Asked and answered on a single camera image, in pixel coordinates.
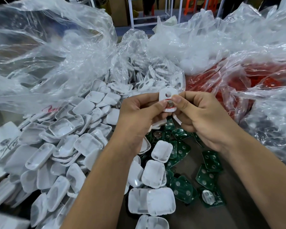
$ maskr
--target hand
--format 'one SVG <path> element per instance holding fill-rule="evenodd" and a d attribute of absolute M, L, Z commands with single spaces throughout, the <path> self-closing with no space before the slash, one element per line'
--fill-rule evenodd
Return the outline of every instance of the hand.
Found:
<path fill-rule="evenodd" d="M 182 92 L 173 95 L 175 114 L 188 132 L 196 132 L 206 146 L 225 153 L 244 131 L 234 122 L 215 96 L 208 92 Z"/>
<path fill-rule="evenodd" d="M 158 100 L 159 93 L 141 94 L 123 100 L 111 140 L 122 142 L 133 156 L 137 155 L 150 126 L 168 116 L 163 112 L 167 101 Z"/>

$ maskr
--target right hand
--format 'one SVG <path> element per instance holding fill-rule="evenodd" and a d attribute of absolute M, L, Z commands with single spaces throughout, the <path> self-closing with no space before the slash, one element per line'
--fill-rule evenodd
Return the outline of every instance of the right hand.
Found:
<path fill-rule="evenodd" d="M 215 96 L 208 92 L 182 92 L 173 95 L 181 127 L 196 132 L 209 148 L 225 153 L 245 133 L 228 115 Z"/>

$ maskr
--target fingernail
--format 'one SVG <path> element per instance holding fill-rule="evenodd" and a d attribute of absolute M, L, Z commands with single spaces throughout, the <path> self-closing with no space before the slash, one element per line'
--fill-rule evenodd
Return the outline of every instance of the fingernail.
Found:
<path fill-rule="evenodd" d="M 161 100 L 161 101 L 159 101 L 159 103 L 161 104 L 162 107 L 166 107 L 167 100 Z"/>
<path fill-rule="evenodd" d="M 179 103 L 180 101 L 181 101 L 181 96 L 178 96 L 178 95 L 173 95 L 172 96 L 172 101 L 174 102 L 174 103 Z"/>

